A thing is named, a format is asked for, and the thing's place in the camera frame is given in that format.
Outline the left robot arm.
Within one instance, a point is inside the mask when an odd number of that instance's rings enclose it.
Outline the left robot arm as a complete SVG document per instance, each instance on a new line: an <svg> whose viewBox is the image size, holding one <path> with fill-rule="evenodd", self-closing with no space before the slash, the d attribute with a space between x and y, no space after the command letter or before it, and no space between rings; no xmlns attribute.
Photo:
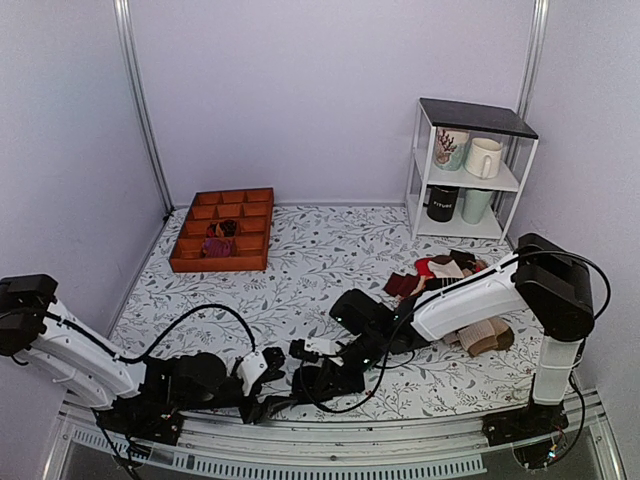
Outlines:
<svg viewBox="0 0 640 480"><path fill-rule="evenodd" d="M252 350L233 366L209 352L161 359L146 350L129 357L80 322L56 298L57 286L46 274L2 279L1 353L45 369L102 421L128 434L191 410L236 407L244 422L257 423L296 402L257 398L262 384L284 376L278 347Z"/></svg>

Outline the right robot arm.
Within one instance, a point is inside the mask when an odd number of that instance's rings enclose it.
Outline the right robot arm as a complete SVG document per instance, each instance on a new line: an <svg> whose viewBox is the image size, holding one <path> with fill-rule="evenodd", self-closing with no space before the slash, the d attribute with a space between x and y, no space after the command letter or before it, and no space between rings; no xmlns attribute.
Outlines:
<svg viewBox="0 0 640 480"><path fill-rule="evenodd" d="M324 410L327 400L362 392L365 372L384 367L391 354L420 349L481 320L528 310L543 328L543 342L530 404L516 422L524 435L537 436L554 422L579 347L604 312L593 305L592 272L604 273L593 261L529 233L496 264L411 296L394 309L359 289L348 290L329 315L354 340L330 354L306 354L301 342L292 342L290 353L301 361L293 374L293 397Z"/></svg>

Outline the floral tablecloth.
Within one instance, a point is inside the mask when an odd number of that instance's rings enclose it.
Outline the floral tablecloth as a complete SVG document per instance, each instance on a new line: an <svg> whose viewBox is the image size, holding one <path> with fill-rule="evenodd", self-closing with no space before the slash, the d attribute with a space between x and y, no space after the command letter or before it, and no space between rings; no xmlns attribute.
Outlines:
<svg viewBox="0 0 640 480"><path fill-rule="evenodd" d="M416 260L451 250L495 263L509 252L493 240L412 238L401 207L278 206L272 217L268 265L258 272L177 274L169 264L185 215L168 222L111 339L136 356L161 358L211 352L227 363L252 347L287 348L294 339L344 340L329 315L357 288L387 305L392 273L408 274ZM317 422L422 419L518 406L527 400L542 331L528 312L505 318L515 335L509 350L471 357L436 342L390 358L372 370L362 394L280 413L283 420Z"/></svg>

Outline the purple rolled sock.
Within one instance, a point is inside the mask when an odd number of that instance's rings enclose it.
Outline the purple rolled sock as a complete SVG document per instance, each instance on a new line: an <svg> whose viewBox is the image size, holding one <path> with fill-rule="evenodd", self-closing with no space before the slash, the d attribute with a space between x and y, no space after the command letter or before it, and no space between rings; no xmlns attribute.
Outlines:
<svg viewBox="0 0 640 480"><path fill-rule="evenodd" d="M205 258L228 258L233 250L234 238L207 237L201 247Z"/></svg>

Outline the orange wooden divider tray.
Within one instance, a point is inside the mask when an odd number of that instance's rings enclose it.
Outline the orange wooden divider tray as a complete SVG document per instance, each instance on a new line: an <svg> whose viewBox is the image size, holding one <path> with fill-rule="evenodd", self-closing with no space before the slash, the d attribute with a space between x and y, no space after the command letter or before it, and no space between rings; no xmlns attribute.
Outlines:
<svg viewBox="0 0 640 480"><path fill-rule="evenodd" d="M175 273L263 271L274 190L198 192L169 262Z"/></svg>

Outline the dark red rolled sock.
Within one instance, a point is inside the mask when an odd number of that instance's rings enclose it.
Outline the dark red rolled sock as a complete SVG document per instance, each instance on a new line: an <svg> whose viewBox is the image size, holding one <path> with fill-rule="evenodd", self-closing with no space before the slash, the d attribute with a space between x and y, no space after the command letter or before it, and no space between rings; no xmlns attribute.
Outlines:
<svg viewBox="0 0 640 480"><path fill-rule="evenodd" d="M226 219L210 223L205 234L207 238L230 238L236 235L237 229L238 222L236 220Z"/></svg>

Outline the cream and brown sock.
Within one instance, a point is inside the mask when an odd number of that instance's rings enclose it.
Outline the cream and brown sock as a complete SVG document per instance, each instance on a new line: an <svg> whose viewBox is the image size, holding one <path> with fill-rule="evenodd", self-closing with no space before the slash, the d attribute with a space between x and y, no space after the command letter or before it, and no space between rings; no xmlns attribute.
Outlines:
<svg viewBox="0 0 640 480"><path fill-rule="evenodd" d="M443 341L447 345L459 343L471 357L476 357L488 351L509 350L514 338L514 332L506 321L491 317L446 334Z"/></svg>

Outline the black mug white lettering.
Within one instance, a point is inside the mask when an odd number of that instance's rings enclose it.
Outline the black mug white lettering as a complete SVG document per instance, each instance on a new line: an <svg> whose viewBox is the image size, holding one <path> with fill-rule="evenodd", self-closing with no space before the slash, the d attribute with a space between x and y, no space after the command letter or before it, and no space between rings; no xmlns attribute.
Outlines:
<svg viewBox="0 0 640 480"><path fill-rule="evenodd" d="M458 194L458 187L432 186L427 203L427 216L436 222L449 222L453 217Z"/></svg>

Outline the mint green tumbler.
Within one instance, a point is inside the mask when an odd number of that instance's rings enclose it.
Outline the mint green tumbler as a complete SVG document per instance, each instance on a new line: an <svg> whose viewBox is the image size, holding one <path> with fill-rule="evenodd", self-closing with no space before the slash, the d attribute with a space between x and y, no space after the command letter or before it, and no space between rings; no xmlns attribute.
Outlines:
<svg viewBox="0 0 640 480"><path fill-rule="evenodd" d="M462 219L471 225L478 224L491 203L494 192L486 189L467 189L464 198Z"/></svg>

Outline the floral ceramic mug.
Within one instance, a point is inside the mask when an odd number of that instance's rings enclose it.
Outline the floral ceramic mug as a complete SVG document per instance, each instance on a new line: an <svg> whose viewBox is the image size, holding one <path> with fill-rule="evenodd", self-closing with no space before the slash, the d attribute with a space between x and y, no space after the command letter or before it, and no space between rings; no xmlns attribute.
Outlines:
<svg viewBox="0 0 640 480"><path fill-rule="evenodd" d="M465 159L470 133L439 127L436 132L434 164L445 171L457 171Z"/></svg>

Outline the white shelf rack black top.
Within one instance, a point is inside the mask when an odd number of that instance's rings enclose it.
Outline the white shelf rack black top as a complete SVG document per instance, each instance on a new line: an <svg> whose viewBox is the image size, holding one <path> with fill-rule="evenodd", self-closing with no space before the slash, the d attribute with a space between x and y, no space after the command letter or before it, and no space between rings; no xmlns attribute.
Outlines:
<svg viewBox="0 0 640 480"><path fill-rule="evenodd" d="M538 143L508 108L419 99L405 194L411 237L505 241Z"/></svg>

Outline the cream ribbed mug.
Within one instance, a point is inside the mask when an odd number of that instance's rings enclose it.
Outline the cream ribbed mug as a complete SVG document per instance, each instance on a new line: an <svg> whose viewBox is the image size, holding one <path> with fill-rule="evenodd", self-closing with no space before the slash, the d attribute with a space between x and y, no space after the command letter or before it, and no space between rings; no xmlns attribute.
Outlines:
<svg viewBox="0 0 640 480"><path fill-rule="evenodd" d="M465 170L482 180L498 176L503 144L490 138L474 138L464 163Z"/></svg>

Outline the aluminium front rail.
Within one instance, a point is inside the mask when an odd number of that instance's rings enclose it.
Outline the aluminium front rail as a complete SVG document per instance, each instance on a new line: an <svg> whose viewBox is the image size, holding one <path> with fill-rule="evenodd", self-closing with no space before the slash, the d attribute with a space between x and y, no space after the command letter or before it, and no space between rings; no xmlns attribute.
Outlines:
<svg viewBox="0 0 640 480"><path fill-rule="evenodd" d="M491 444L484 414L246 425L186 416L176 445L104 433L73 397L56 420L48 479L625 479L595 390L570 395L567 429Z"/></svg>

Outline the aluminium post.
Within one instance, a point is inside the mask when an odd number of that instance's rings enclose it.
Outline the aluminium post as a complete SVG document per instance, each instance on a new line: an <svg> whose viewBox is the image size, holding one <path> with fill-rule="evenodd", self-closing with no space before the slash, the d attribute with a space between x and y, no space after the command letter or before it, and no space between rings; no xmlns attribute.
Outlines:
<svg viewBox="0 0 640 480"><path fill-rule="evenodd" d="M143 144L150 162L152 176L163 205L164 217L168 218L174 212L175 205L171 197L166 174L161 163L151 116L145 97L143 79L134 38L130 2L127 0L114 0L113 6L125 71L132 94L133 105L140 127Z"/></svg>
<svg viewBox="0 0 640 480"><path fill-rule="evenodd" d="M518 96L516 113L525 120L530 109L536 78L541 61L549 14L549 0L535 0L529 41L524 63L524 73Z"/></svg>

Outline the right aluminium post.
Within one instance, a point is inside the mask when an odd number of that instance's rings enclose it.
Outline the right aluminium post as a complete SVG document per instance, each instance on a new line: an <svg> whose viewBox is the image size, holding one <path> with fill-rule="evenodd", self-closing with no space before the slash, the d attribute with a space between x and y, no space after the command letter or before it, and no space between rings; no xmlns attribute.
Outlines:
<svg viewBox="0 0 640 480"><path fill-rule="evenodd" d="M529 41L524 63L524 73L518 96L516 113L525 120L530 109L536 78L541 61L549 14L549 0L535 0Z"/></svg>

